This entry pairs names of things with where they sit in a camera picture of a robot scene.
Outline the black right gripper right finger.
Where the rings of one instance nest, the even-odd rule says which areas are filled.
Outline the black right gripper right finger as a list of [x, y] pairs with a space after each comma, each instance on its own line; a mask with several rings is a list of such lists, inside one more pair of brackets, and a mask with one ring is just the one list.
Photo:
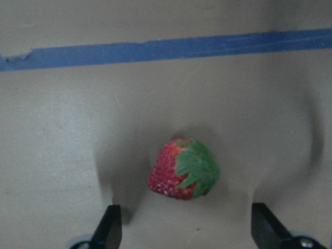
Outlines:
[[264, 203], [253, 203], [251, 235], [258, 248], [281, 248], [293, 236]]

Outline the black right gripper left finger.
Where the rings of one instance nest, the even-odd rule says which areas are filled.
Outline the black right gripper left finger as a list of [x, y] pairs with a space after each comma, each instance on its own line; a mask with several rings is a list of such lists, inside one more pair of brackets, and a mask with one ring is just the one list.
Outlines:
[[121, 206], [109, 205], [91, 238], [91, 248], [118, 249], [121, 239]]

